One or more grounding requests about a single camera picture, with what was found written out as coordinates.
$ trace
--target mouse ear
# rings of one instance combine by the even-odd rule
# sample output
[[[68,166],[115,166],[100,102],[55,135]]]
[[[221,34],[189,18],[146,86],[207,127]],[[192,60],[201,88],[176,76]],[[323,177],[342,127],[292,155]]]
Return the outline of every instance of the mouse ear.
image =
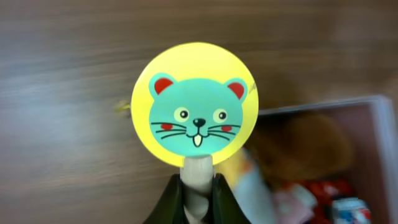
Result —
[[[240,102],[243,102],[248,94],[248,86],[241,78],[232,78],[224,83],[235,95]]]
[[[149,82],[149,91],[153,98],[160,95],[166,88],[176,83],[175,79],[167,73],[154,75]]]

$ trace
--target red cheek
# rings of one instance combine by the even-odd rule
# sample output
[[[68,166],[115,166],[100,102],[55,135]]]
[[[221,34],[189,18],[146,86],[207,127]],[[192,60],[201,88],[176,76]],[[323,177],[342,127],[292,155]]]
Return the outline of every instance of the red cheek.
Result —
[[[171,130],[173,128],[172,124],[162,124],[162,129],[163,130]]]
[[[232,130],[232,127],[231,126],[222,126],[221,130],[228,132],[228,131]]]

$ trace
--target brown plush toy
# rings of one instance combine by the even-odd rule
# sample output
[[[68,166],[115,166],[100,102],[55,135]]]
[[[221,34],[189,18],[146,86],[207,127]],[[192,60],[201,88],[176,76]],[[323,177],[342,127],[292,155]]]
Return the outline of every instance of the brown plush toy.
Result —
[[[272,189],[344,171],[353,160],[342,130],[316,112],[260,117],[245,147]]]

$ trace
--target mouse mouth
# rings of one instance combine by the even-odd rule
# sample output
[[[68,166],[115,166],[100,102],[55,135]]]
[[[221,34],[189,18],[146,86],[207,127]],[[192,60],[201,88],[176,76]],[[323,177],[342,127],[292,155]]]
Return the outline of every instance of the mouse mouth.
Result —
[[[203,136],[203,135],[201,135],[199,132],[197,132],[197,133],[196,133],[195,135],[193,135],[193,136],[187,135],[188,138],[192,138],[192,143],[193,143],[193,145],[194,145],[195,147],[200,147],[201,144],[203,143],[203,139],[206,138],[206,137],[208,137],[208,136],[209,136],[209,135]]]
[[[195,135],[194,137],[192,137],[192,139],[193,139],[193,145],[196,147],[199,147],[203,142],[203,136],[201,136],[200,134]]]

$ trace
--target pink box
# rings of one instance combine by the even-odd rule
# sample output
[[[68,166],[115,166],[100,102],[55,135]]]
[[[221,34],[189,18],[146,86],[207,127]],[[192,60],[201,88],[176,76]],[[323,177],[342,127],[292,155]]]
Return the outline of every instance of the pink box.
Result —
[[[314,105],[260,110],[259,116],[318,111],[336,121],[351,139],[356,160],[348,172],[373,223],[398,223],[398,137],[391,100],[369,96]]]

